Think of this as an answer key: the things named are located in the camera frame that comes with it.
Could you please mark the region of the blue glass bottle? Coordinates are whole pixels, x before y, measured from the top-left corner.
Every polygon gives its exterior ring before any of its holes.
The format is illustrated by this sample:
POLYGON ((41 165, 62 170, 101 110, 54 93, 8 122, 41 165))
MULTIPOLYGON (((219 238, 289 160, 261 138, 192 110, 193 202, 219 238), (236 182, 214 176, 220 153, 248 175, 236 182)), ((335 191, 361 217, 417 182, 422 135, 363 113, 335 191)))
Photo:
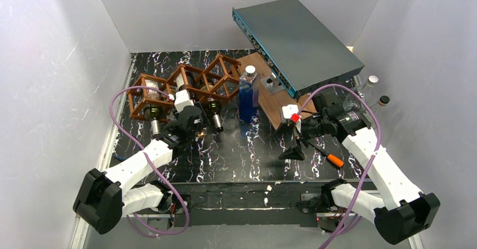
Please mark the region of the blue glass bottle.
POLYGON ((251 123, 258 109, 259 74, 253 65, 248 65, 239 78, 239 118, 251 123))

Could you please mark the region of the clear bottle white label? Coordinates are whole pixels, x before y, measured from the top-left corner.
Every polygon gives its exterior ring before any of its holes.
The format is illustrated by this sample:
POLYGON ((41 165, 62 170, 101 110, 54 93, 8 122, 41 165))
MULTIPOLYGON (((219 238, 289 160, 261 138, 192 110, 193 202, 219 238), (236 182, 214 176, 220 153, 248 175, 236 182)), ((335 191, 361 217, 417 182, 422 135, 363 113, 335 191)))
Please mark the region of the clear bottle white label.
POLYGON ((375 117, 378 116, 379 113, 383 111, 385 106, 390 103, 390 97, 386 95, 382 95, 371 107, 371 111, 375 117))

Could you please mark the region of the dark bottle gold cap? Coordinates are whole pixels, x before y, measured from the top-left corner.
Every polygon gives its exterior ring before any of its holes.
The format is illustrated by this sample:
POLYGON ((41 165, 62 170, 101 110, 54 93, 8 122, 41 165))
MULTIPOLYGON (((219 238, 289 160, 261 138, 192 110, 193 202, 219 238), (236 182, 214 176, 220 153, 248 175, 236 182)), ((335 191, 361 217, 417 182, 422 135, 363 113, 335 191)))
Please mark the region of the dark bottle gold cap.
MULTIPOLYGON (((176 85, 177 85, 176 92, 178 92, 180 90, 183 90, 183 89, 188 90, 186 88, 187 85, 192 87, 192 88, 196 88, 196 82, 195 82, 194 75, 189 71, 184 71, 184 74, 180 73, 176 77, 175 82, 176 82, 176 85)), ((205 120, 205 128, 206 128, 208 122, 207 122, 207 118, 206 118, 204 109, 203 109, 202 105, 200 104, 200 102, 197 100, 196 94, 190 92, 189 90, 188 90, 188 92, 190 94, 191 99, 194 102, 194 106, 197 106, 197 107, 202 109, 202 111, 203 111, 202 114, 203 114, 203 117, 204 117, 204 120, 205 120)), ((206 129, 205 128, 202 130, 202 132, 197 133, 197 138, 198 139, 205 138, 205 136, 206 136, 206 129)))

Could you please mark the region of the clear glass bottle dark label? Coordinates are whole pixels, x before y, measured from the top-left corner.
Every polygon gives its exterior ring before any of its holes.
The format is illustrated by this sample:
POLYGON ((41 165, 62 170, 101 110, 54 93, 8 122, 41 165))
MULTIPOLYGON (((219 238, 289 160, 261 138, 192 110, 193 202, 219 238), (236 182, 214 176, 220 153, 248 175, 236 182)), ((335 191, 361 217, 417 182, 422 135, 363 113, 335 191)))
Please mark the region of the clear glass bottle dark label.
MULTIPOLYGON (((352 91, 354 94, 359 95, 368 107, 372 107, 377 101, 375 87, 377 86, 378 81, 379 78, 377 76, 370 75, 366 81, 364 81, 362 84, 360 83, 359 87, 353 87, 352 91)), ((352 93, 348 93, 346 95, 343 106, 344 110, 346 111, 351 110, 352 108, 364 108, 363 104, 361 104, 361 102, 357 100, 352 93)))

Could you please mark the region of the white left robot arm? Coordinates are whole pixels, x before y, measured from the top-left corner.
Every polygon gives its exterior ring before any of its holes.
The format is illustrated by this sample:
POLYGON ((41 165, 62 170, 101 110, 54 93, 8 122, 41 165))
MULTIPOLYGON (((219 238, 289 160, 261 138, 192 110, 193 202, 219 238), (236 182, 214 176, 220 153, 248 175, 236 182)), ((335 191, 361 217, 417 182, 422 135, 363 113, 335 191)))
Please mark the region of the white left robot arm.
POLYGON ((204 126, 202 109, 186 106, 177 120, 167 124, 143 150, 104 171, 92 169, 86 173, 73 211, 97 233, 105 234, 122 217, 158 207, 164 187, 157 182, 142 187, 136 184, 188 149, 204 126))

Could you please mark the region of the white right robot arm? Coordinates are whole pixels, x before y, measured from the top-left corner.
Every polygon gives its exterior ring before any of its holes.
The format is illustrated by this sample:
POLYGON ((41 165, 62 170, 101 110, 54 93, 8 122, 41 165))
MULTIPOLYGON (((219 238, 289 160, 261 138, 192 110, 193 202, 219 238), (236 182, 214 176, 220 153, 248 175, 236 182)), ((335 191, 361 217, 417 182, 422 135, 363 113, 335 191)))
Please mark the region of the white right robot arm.
POLYGON ((411 182, 387 153, 380 125, 366 101, 360 99, 359 107, 344 107, 332 94, 318 93, 317 98, 322 110, 309 120, 302 119, 297 105, 281 108, 281 119, 293 126, 294 136, 280 159, 303 160, 303 147, 309 147, 311 139, 335 137, 363 166, 363 176, 371 179, 379 196, 364 192, 363 181, 354 186, 338 178, 323 185, 319 196, 300 201, 298 207, 304 212, 341 207, 346 215, 353 213, 370 221, 392 245, 427 230, 440 200, 411 182))

